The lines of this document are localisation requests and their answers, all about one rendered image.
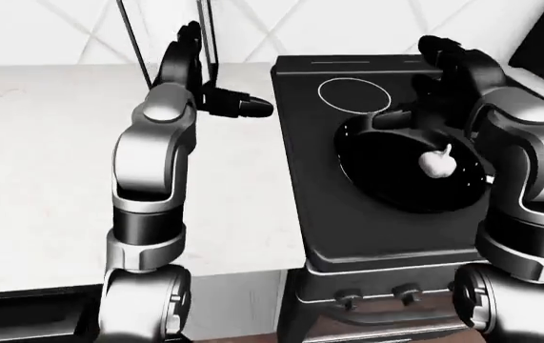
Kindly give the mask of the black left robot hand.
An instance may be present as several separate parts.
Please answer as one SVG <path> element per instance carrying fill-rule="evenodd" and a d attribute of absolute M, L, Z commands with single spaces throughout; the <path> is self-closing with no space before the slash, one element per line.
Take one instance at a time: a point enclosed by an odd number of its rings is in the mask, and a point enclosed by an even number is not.
<path fill-rule="evenodd" d="M 273 105 L 264 99 L 248 93 L 217 88 L 215 81 L 203 81 L 200 52 L 202 49 L 201 27 L 191 21 L 177 33 L 177 39 L 170 42 L 159 71 L 152 84 L 175 82 L 189 91 L 199 111 L 213 116 L 230 118 L 264 118 L 272 116 Z"/>

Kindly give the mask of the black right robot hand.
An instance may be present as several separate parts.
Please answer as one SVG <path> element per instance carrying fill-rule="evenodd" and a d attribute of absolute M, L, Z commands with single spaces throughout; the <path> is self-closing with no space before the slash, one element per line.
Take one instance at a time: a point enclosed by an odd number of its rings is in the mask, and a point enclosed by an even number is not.
<path fill-rule="evenodd" d="M 431 35 L 419 39 L 418 49 L 425 62 L 441 71 L 437 79 L 413 77 L 418 105 L 450 128 L 464 128 L 483 93 L 506 85 L 500 65 L 481 50 L 466 50 L 452 39 Z"/>

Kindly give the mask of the white garlic bulb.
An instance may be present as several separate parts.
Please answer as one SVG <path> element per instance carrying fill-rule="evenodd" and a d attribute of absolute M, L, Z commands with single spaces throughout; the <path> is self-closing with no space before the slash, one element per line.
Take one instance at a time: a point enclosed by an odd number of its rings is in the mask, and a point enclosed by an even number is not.
<path fill-rule="evenodd" d="M 419 157 L 418 165 L 432 179 L 447 178 L 457 168 L 455 159 L 451 157 L 451 151 L 451 144 L 448 144 L 443 151 L 427 151 Z"/>

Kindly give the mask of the black frying pan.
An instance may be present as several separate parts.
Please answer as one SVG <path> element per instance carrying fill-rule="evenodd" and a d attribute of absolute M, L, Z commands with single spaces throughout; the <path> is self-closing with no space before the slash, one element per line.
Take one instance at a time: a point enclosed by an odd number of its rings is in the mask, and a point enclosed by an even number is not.
<path fill-rule="evenodd" d="M 482 199 L 488 190 L 487 171 L 472 145 L 450 129 L 395 126 L 409 122 L 410 116 L 395 112 L 375 122 L 372 114 L 361 114 L 339 126 L 334 149 L 353 185 L 374 199 L 413 213 L 458 211 Z M 420 157 L 448 146 L 456 171 L 441 178 L 428 176 Z"/>

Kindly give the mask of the black framed glass panel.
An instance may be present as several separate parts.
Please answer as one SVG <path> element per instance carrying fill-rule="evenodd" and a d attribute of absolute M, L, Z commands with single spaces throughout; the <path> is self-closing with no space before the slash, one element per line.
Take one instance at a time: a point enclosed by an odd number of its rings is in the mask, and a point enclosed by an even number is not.
<path fill-rule="evenodd" d="M 213 24 L 211 0 L 196 0 L 199 14 L 199 22 L 202 32 L 202 45 L 205 51 L 209 82 L 216 85 L 219 70 L 218 53 Z"/>

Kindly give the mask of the thin black rod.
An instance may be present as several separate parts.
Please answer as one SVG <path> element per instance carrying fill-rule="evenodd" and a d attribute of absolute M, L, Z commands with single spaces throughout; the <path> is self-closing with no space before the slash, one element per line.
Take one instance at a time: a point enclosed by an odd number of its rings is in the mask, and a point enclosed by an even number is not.
<path fill-rule="evenodd" d="M 120 16 L 121 16 L 122 21 L 124 23 L 124 27 L 125 27 L 125 29 L 127 31 L 128 37 L 130 39 L 131 47 L 132 47 L 132 49 L 133 49 L 133 51 L 135 53 L 137 63 L 139 65 L 139 68 L 140 68 L 140 70 L 142 72 L 142 75 L 143 75 L 143 77 L 145 79 L 147 88 L 150 90 L 152 88 L 151 77 L 149 75 L 149 71 L 147 70 L 147 66 L 146 66 L 146 64 L 144 62 L 144 59 L 143 59 L 141 50 L 139 48 L 136 36 L 134 34 L 134 31 L 133 31 L 133 28 L 132 28 L 132 25 L 131 25 L 131 21 L 130 21 L 130 19 L 128 17 L 128 13 L 127 13 L 125 5 L 124 5 L 124 1 L 123 0 L 115 0 L 115 2 L 116 2 L 118 10 L 120 12 Z"/>

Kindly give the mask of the black stove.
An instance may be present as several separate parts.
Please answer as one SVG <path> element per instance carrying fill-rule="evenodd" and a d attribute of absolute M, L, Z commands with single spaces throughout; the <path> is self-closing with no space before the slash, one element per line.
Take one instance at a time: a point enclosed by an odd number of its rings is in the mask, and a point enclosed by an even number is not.
<path fill-rule="evenodd" d="M 458 211 L 401 211 L 353 185 L 333 143 L 347 119 L 412 102 L 418 74 L 437 76 L 438 71 L 417 55 L 280 56 L 272 67 L 306 251 L 304 267 L 288 276 L 278 343 L 406 343 L 442 337 L 309 336 L 326 311 L 455 313 L 448 286 L 458 268 L 481 259 L 473 242 L 487 211 L 488 191 Z M 421 288 L 418 302 L 393 296 L 392 288 L 408 283 Z M 344 308 L 333 296 L 348 288 L 359 289 L 363 299 Z"/>

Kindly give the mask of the black stove knob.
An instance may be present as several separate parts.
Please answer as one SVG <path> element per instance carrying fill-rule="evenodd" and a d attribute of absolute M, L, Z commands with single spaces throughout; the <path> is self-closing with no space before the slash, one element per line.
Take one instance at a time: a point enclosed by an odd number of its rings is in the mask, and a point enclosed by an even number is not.
<path fill-rule="evenodd" d="M 363 293 L 357 288 L 348 288 L 337 291 L 334 300 L 344 308 L 351 308 L 354 302 L 363 299 Z"/>
<path fill-rule="evenodd" d="M 392 288 L 393 296 L 404 303 L 418 302 L 422 293 L 421 288 L 416 283 L 398 285 Z"/>

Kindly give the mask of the dark counter drawer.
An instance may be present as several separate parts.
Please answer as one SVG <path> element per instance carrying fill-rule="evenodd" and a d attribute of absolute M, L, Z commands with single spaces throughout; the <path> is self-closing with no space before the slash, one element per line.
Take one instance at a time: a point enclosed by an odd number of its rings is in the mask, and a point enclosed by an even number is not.
<path fill-rule="evenodd" d="M 101 285 L 0 292 L 0 343 L 94 343 Z"/>

